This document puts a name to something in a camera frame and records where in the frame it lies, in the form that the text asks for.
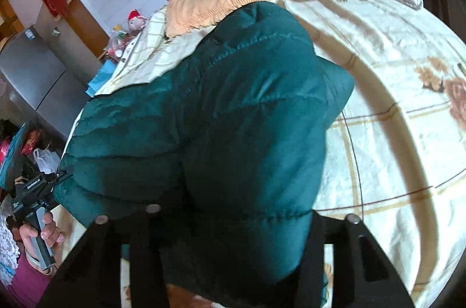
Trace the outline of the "person's left hand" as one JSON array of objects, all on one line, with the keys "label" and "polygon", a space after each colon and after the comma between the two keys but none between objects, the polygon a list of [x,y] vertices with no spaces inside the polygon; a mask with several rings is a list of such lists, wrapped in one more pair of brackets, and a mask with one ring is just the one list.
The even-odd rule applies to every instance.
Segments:
[{"label": "person's left hand", "polygon": [[53,214],[51,212],[45,212],[43,215],[44,227],[38,232],[33,226],[28,223],[21,225],[19,232],[23,242],[24,248],[27,252],[35,259],[39,259],[35,247],[32,243],[32,239],[41,238],[45,241],[48,247],[55,247],[64,241],[64,234],[57,226],[54,221]]}]

